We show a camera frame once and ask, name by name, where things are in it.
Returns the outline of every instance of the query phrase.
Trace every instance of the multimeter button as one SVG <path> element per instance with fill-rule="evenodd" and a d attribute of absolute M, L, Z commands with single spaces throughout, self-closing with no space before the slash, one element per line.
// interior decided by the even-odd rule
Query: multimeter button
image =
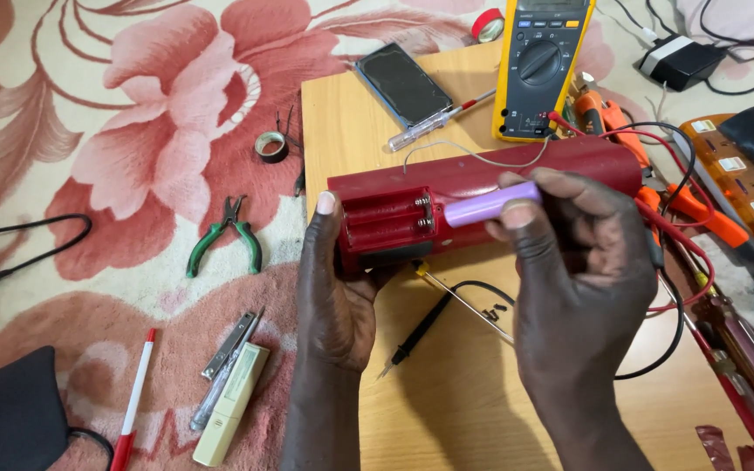
<path fill-rule="evenodd" d="M 529 85 L 542 85 L 560 70 L 560 49 L 549 41 L 525 48 L 517 63 L 519 78 Z"/>

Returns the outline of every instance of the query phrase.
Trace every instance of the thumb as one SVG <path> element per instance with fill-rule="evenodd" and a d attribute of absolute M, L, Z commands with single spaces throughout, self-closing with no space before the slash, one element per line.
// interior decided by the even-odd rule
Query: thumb
<path fill-rule="evenodd" d="M 342 208 L 339 199 L 330 191 L 322 191 L 316 210 L 304 233 L 301 271 L 315 282 L 330 282 L 333 277 L 333 248 L 339 236 Z"/>
<path fill-rule="evenodd" d="M 537 203 L 512 199 L 502 207 L 500 219 L 517 254 L 524 286 L 559 287 L 569 280 L 555 230 Z"/>

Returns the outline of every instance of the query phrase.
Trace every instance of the black adapter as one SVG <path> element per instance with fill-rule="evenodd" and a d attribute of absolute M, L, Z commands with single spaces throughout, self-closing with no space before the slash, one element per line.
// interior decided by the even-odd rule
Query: black adapter
<path fill-rule="evenodd" d="M 724 51 L 711 44 L 700 44 L 678 34 L 655 43 L 644 54 L 639 70 L 661 85 L 668 82 L 668 88 L 676 91 L 708 79 L 726 57 Z"/>

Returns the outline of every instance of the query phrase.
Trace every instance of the roll of tape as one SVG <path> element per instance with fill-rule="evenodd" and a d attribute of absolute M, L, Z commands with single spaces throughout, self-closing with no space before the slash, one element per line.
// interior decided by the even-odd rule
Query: roll of tape
<path fill-rule="evenodd" d="M 505 30 L 505 18 L 502 17 L 502 12 L 499 8 L 491 8 L 482 12 L 476 22 L 473 23 L 473 28 L 470 30 L 473 33 L 473 38 L 479 43 L 489 43 L 498 38 Z"/>
<path fill-rule="evenodd" d="M 264 148 L 270 144 L 276 144 L 275 149 L 264 152 Z M 290 152 L 287 138 L 278 131 L 267 131 L 255 140 L 255 152 L 265 164 L 278 164 Z"/>

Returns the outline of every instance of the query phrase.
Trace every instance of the yellow digital multimeter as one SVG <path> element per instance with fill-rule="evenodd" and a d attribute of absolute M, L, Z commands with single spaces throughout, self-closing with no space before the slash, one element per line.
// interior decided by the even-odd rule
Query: yellow digital multimeter
<path fill-rule="evenodd" d="M 492 131 L 538 141 L 548 112 L 563 110 L 575 59 L 596 0 L 508 0 Z"/>

